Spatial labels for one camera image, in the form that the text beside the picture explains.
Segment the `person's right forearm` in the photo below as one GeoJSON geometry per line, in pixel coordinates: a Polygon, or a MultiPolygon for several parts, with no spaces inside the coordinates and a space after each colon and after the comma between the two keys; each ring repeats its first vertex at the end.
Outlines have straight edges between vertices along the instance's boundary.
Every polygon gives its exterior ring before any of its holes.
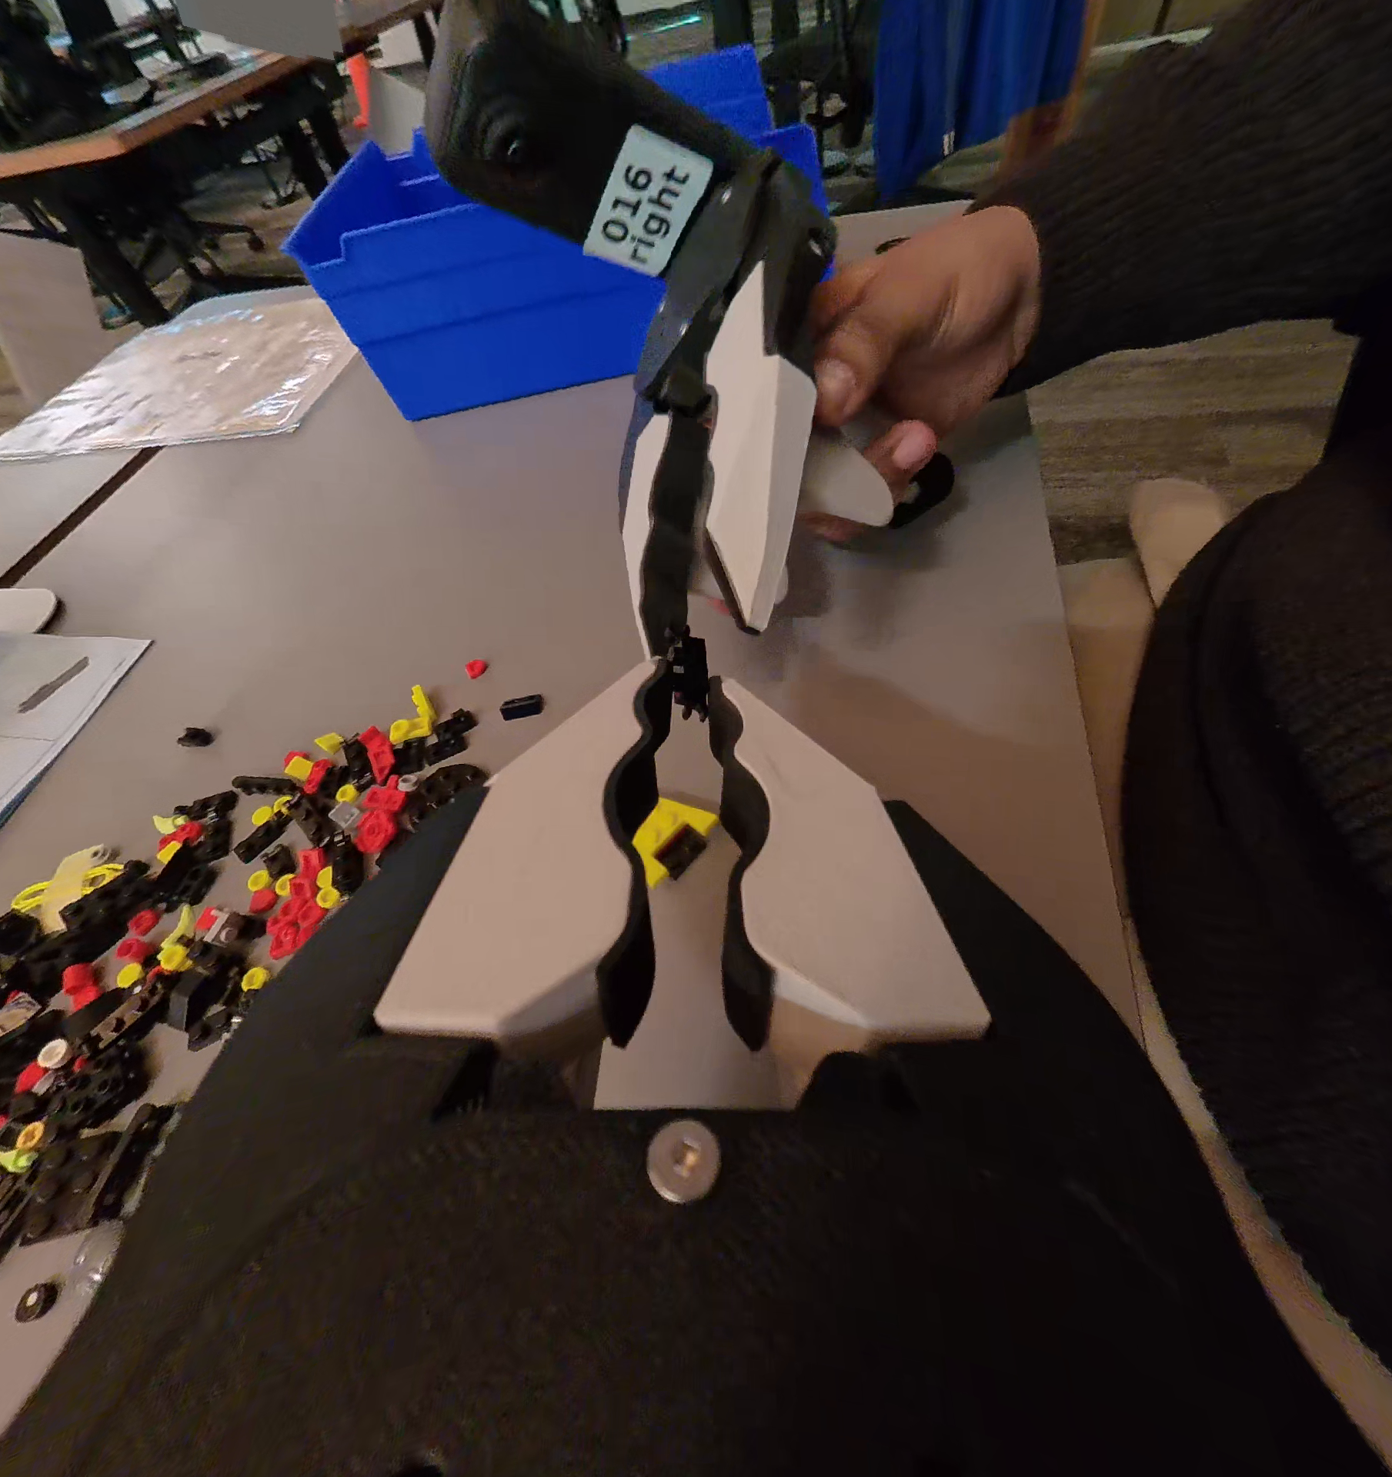
{"type": "Polygon", "coordinates": [[[1392,293],[1392,1],[1244,3],[1151,46],[976,207],[1037,240],[1004,393],[1255,322],[1352,322],[1392,293]]]}

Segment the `yellow red lego assembly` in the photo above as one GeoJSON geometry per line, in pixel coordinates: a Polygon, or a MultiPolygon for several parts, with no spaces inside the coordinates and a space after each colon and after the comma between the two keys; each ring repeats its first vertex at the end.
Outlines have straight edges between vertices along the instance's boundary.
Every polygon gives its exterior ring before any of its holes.
{"type": "Polygon", "coordinates": [[[633,837],[648,888],[680,879],[705,851],[710,832],[718,823],[720,818],[713,811],[660,797],[633,837]]]}

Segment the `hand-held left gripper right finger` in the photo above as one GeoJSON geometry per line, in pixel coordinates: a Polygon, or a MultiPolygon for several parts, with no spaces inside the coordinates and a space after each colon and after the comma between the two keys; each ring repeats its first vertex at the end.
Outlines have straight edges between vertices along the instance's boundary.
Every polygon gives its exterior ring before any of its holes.
{"type": "Polygon", "coordinates": [[[707,1105],[784,1110],[829,1057],[984,1039],[989,1007],[877,789],[731,678],[707,721],[737,850],[723,1010],[769,1061],[757,1090],[720,1066],[707,1105]]]}

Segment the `black round lego plate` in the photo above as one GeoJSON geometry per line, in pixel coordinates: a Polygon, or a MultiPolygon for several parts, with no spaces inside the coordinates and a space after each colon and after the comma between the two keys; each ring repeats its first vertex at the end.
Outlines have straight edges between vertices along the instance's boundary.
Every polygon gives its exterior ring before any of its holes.
{"type": "Polygon", "coordinates": [[[399,823],[415,829],[418,824],[465,792],[481,790],[489,776],[471,763],[445,763],[425,774],[405,778],[401,792],[405,800],[399,810],[399,823]]]}

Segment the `wooden desk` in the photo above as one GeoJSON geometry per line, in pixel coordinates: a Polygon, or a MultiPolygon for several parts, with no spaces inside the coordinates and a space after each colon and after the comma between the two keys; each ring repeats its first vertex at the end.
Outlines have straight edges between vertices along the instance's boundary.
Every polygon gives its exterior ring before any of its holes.
{"type": "Polygon", "coordinates": [[[0,183],[128,157],[235,104],[259,99],[272,86],[298,78],[312,83],[343,80],[333,59],[256,53],[207,82],[189,83],[163,101],[89,133],[0,152],[0,183]]]}

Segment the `small black lego piece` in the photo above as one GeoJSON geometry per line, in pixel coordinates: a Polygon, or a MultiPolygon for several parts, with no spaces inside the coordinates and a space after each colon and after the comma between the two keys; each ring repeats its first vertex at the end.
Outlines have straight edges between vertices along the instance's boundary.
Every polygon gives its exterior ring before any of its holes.
{"type": "Polygon", "coordinates": [[[667,672],[670,678],[672,704],[678,705],[681,717],[708,717],[708,662],[705,640],[694,635],[691,627],[672,630],[667,644],[667,672]]]}

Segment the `person's right hand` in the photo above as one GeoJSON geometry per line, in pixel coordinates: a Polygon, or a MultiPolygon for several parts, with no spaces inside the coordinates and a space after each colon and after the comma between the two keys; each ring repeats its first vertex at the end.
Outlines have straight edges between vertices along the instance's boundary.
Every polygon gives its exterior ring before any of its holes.
{"type": "Polygon", "coordinates": [[[976,415],[1037,329],[1040,258],[1024,212],[947,216],[816,287],[816,422],[877,404],[891,417],[864,458],[901,502],[939,441],[976,415]]]}

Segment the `pile of lego pieces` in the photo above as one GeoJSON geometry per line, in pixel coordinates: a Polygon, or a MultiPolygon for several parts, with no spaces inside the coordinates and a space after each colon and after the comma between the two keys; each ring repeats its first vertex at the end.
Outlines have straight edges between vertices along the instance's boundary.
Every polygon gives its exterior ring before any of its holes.
{"type": "Polygon", "coordinates": [[[64,858],[0,914],[0,1265],[120,1220],[179,1111],[154,1098],[154,1037],[229,1041],[409,839],[401,782],[463,763],[476,728],[412,701],[154,816],[142,856],[64,858]]]}

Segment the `instruction booklet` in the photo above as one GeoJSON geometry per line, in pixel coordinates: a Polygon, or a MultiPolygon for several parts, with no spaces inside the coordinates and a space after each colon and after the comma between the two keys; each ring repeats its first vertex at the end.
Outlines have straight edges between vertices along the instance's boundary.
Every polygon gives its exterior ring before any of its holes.
{"type": "Polygon", "coordinates": [[[0,829],[150,646],[0,632],[0,829]]]}

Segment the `person's pale shoe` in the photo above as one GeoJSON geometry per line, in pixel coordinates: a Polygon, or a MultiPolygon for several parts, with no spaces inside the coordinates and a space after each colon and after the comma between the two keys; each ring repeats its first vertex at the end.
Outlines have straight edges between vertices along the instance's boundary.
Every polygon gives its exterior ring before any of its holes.
{"type": "Polygon", "coordinates": [[[1130,489],[1130,542],[1154,608],[1230,518],[1228,500],[1202,483],[1164,476],[1130,489]]]}

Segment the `clear plastic bag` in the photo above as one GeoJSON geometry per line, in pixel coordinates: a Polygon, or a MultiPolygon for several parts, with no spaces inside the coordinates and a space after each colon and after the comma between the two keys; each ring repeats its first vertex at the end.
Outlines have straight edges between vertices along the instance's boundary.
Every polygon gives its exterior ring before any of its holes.
{"type": "Polygon", "coordinates": [[[293,433],[359,356],[317,296],[211,298],[146,329],[0,434],[0,463],[293,433]]]}

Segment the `blue plastic bin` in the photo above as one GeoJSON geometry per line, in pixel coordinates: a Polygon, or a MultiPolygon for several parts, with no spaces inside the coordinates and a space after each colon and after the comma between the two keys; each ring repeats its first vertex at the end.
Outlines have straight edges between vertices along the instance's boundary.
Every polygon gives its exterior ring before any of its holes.
{"type": "Polygon", "coordinates": [[[830,212],[816,133],[805,122],[776,122],[755,46],[728,46],[656,64],[648,77],[750,144],[776,152],[806,176],[816,207],[830,212]]]}
{"type": "Polygon", "coordinates": [[[284,242],[407,420],[632,375],[665,285],[369,139],[284,242]]]}

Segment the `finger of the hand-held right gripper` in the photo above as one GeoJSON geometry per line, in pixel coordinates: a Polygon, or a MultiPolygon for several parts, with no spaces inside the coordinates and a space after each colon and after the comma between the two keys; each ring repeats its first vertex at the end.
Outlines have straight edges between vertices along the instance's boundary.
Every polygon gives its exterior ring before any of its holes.
{"type": "Polygon", "coordinates": [[[686,627],[704,571],[710,492],[704,414],[659,410],[638,399],[622,466],[620,537],[636,630],[649,659],[686,627]]]}
{"type": "Polygon", "coordinates": [[[713,409],[696,588],[749,633],[766,628],[785,590],[816,407],[808,372],[766,341],[766,277],[752,269],[705,356],[713,409]]]}

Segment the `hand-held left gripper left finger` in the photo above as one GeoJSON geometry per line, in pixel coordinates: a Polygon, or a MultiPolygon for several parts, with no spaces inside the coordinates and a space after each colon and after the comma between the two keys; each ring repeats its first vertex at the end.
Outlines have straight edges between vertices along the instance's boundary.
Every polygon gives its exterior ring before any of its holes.
{"type": "Polygon", "coordinates": [[[601,1052],[652,992],[632,835],[668,718],[667,662],[644,659],[495,773],[375,1005],[385,1041],[487,1049],[595,1105],[601,1052]]]}

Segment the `blue cloth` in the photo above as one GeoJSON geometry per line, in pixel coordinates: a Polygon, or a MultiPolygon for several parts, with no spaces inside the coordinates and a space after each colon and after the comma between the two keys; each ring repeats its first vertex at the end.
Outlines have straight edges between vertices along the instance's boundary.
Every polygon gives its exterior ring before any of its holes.
{"type": "Polygon", "coordinates": [[[1087,9],[1085,1],[882,1],[869,64],[878,199],[899,202],[944,157],[1063,101],[1087,9]]]}

